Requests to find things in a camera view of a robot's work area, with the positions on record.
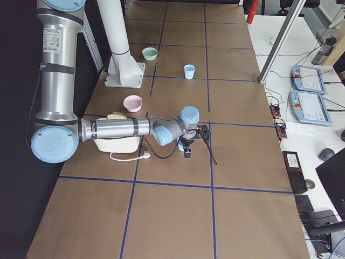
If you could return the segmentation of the bread slice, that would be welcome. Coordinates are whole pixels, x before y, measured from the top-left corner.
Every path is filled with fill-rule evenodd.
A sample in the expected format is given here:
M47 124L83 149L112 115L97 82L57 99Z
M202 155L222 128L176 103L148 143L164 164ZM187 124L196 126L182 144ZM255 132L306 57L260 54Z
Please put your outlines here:
M112 112L107 115L108 120L127 119L127 116L120 112Z

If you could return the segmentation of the orange black connector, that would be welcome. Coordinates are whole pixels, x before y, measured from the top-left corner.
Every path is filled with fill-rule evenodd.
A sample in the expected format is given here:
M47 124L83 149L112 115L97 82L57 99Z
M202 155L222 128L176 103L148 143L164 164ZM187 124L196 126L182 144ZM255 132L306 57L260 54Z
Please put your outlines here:
M279 104L271 104L270 111L273 118L273 123L274 123L275 131L277 133L277 137L279 141L281 142L282 140L287 139L287 134L286 134L286 123L281 118Z

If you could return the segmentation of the red bottle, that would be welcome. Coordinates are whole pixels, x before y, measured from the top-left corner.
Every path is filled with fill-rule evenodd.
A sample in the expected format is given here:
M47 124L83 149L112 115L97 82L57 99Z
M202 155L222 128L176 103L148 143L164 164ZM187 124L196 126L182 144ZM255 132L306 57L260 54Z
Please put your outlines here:
M249 13L248 13L247 19L246 19L247 24L251 24L253 22L253 19L255 17L258 5L259 5L259 0L252 0L251 5L250 5L250 9L249 9Z

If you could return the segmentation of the aluminium frame post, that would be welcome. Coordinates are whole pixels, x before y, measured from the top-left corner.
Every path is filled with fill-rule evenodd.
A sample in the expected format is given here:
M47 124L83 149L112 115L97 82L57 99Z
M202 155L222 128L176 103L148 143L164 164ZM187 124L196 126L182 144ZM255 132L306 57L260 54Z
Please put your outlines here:
M286 41L295 20L300 14L306 0L294 0L289 13L287 14L284 23L275 39L275 42L271 48L271 51L265 61L264 67L258 77L258 82L263 84L266 81L268 73L270 72L276 57L278 56L284 42Z

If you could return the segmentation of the black computer mouse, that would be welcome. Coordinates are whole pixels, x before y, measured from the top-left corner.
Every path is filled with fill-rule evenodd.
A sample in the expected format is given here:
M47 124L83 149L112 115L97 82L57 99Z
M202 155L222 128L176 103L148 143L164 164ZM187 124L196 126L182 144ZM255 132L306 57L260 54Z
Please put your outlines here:
M334 155L335 152L331 148L324 148L320 151L318 158L322 161L327 161Z

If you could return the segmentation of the pink bowl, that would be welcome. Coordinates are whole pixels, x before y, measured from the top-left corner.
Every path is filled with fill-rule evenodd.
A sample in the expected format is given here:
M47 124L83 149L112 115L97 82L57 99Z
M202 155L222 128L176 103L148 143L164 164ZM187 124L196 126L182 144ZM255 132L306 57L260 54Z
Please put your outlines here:
M123 106L128 112L135 113L142 108L143 100L140 96L130 95L123 100Z

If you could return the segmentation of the light blue cup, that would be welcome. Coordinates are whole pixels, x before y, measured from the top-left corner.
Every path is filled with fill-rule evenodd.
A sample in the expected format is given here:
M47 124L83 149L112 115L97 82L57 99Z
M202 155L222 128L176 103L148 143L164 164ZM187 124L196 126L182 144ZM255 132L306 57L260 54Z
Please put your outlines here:
M186 64L184 66L184 77L187 80L191 80L194 78L194 74L195 74L195 66L192 64Z

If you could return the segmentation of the green bowl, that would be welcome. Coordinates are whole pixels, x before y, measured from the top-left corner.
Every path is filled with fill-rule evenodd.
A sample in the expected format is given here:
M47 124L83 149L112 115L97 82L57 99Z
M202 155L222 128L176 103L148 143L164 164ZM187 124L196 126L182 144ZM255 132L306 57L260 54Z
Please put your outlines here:
M142 55L145 60L152 61L155 60L158 54L158 50L154 47L146 47L142 50Z

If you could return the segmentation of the white toaster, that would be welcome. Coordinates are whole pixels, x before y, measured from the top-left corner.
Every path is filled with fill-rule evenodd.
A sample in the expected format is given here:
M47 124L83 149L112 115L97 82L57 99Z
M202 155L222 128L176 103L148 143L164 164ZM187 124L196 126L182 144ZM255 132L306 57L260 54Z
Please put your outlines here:
M137 151L139 147L140 137L96 139L94 142L102 152L133 153Z

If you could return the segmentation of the near teach pendant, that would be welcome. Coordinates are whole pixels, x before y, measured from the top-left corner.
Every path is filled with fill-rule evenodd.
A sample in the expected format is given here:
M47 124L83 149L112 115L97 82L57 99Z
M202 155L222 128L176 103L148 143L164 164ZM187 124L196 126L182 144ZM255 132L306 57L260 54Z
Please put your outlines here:
M320 93L292 90L290 101L293 114L299 122L322 126L332 124Z

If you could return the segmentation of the far teach pendant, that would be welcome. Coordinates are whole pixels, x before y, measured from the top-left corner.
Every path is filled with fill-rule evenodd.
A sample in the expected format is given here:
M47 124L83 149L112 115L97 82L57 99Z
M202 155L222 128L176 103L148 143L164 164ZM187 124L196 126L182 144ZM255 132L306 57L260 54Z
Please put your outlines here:
M296 64L292 67L292 78L297 90L326 94L321 70L318 68Z

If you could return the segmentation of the black box with label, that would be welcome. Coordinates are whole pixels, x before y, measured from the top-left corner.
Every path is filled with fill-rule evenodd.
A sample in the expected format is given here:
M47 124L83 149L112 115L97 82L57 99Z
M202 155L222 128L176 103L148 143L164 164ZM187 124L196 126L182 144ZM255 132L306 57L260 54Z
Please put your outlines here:
M293 193L305 193L307 191L307 186L297 152L282 151L282 155Z

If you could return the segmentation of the teach pendant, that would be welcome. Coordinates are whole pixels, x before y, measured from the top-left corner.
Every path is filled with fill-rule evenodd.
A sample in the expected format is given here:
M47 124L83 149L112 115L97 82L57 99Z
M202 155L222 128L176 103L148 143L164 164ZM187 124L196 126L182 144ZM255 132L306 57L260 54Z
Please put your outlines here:
M290 101L293 114L299 122L322 126L332 124L320 93L292 90Z
M296 64L292 67L292 78L297 90L326 94L321 70L318 68Z

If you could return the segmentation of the white pillar with base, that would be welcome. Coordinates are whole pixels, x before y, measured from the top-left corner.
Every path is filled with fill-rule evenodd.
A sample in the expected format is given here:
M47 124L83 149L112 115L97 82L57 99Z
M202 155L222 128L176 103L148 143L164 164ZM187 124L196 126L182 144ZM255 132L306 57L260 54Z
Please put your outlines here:
M138 63L130 53L120 1L97 1L112 57L105 85L108 87L140 88L145 63Z

